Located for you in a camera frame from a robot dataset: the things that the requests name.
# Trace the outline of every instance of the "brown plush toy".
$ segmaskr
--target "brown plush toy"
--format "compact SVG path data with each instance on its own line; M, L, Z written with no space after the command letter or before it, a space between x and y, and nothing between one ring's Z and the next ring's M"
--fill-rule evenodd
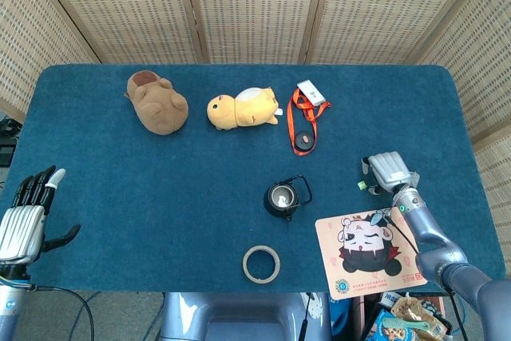
M168 135L181 128L188 117L188 103L169 80L151 71L140 71L128 80L125 96L149 131Z

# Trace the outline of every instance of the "silver robot hand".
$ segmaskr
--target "silver robot hand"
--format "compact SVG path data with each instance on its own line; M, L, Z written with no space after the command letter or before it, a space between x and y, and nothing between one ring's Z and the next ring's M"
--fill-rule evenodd
M55 172L52 166L27 177L0 223L0 341L13 339L26 293L34 288L27 267L41 252L69 243L80 230L75 225L67 235L44 241L46 217L64 175L64 169Z

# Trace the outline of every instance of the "table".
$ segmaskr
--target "table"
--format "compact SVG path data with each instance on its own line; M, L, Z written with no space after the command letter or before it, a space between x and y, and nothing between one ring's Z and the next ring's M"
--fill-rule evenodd
M189 117L161 137L123 97L131 74L150 69L188 100ZM286 118L217 131L213 97L271 86L286 108L310 79L332 107L318 120L316 150L297 157ZM310 129L295 111L295 129ZM30 267L36 284L81 290L325 291L314 222L383 208L390 196L358 190L360 158L398 150L421 174L419 190L469 260L493 278L501 250L449 73L420 65L57 65L40 76L0 204L25 176L51 164L67 170L47 238L76 223L77 238ZM304 174L314 200L291 223L270 216L263 194ZM259 286L243 274L252 246L274 248L277 279ZM268 266L252 266L254 275ZM414 291L438 291L433 284Z

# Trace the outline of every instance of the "food package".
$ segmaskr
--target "food package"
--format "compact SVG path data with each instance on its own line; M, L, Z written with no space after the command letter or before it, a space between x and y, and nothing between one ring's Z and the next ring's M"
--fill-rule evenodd
M389 317L394 318L395 316L382 309L373 323L369 334L365 338L365 341L418 341L418 335L415 333L415 329L404 328L395 329L392 327L384 327L383 319Z
M406 321L426 321L430 325L428 331L414 329L420 340L441 341L446 335L447 328L444 324L428 313L414 297L402 297L394 304L390 312Z

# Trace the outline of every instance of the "cable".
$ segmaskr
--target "cable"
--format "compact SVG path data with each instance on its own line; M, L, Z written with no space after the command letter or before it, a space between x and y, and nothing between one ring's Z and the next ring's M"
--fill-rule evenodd
M89 322L90 322L90 341L94 341L94 320L93 320L93 314L90 311L90 307L87 304L87 301L83 299L79 294L77 294L75 291L70 291L69 289L64 289L63 287L44 287L44 286L37 286L35 288L37 291L62 291L64 293L67 293L68 295L72 295L79 299L83 306L85 307L85 310L87 311L87 314L89 315Z
M396 228L396 229L398 230L398 232L399 232L399 233L401 233L401 236L403 236L403 237L405 238L405 240L406 240L406 241L408 241L408 244L410 244L410 246L412 247L412 249L414 250L414 252L418 254L418 250L416 249L416 247L412 244L412 242L410 241L410 239L409 239L408 237L406 237L406 235L402 232L402 230L398 228L398 226L397 226L397 225L395 224L395 222L394 222L394 221L390 218L390 216L388 216L386 219L389 221L389 223L391 223L391 224L392 224L392 226L393 226L394 228Z
M153 329L154 324L160 318L161 312L163 311L163 306L164 306L164 303L165 303L165 294L163 292L161 292L161 294L163 296L163 300L161 301L160 309L158 310L157 314L154 316L154 319L151 322L151 325L149 325L148 330L145 332L145 335L144 335L144 338L142 339L142 341L147 341L147 339L149 337L149 333L151 333L151 330Z
M307 333L307 325L309 323L309 321L307 320L307 315L309 314L309 303L311 303L312 293L308 292L307 296L309 297L309 299L307 300L307 306L305 307L305 316L303 317L302 327L300 328L298 341L305 341L305 334Z
M355 307L351 308L351 310L350 310L350 314L349 314L349 315L348 315L348 317L346 318L346 323L350 323L351 316L353 315L353 313L355 313L355 311L358 309L358 307L359 307L360 305L362 305L363 303L365 303L365 301L360 301L359 303L357 303L357 304L355 305Z
M89 303L94 297L96 297L100 293L101 293L101 291L97 291L96 293L93 293L88 299L85 300L86 303ZM83 308L84 308L84 305L81 305L80 310L78 311L77 316L74 319L73 327L71 328L71 332L69 333L68 341L71 341L71 339L73 338L73 333L78 325L78 320L80 319L81 313L83 312Z
M451 303L453 304L454 314L456 315L456 319L458 320L458 324L460 326L461 333L463 334L463 339L465 341L468 341L469 339L466 336L465 328L463 327L463 323L461 322L460 314L458 312L458 307L456 306L456 301L454 301L453 291L450 289L447 289L446 291L449 294Z
M458 300L459 300L459 303L461 304L461 313L463 313L463 320L461 321L461 325L465 325L465 321L466 321L466 312L465 312L465 304L463 303L463 300L460 299L458 297ZM451 331L450 334L451 335L455 335L457 334L459 331L461 330L461 327L459 327L458 329L454 330L454 331Z
M17 289L26 289L29 291L33 291L36 288L35 285L33 285L33 284L16 283L15 281L8 280L2 276L0 276L0 283L6 285L8 287L15 287Z

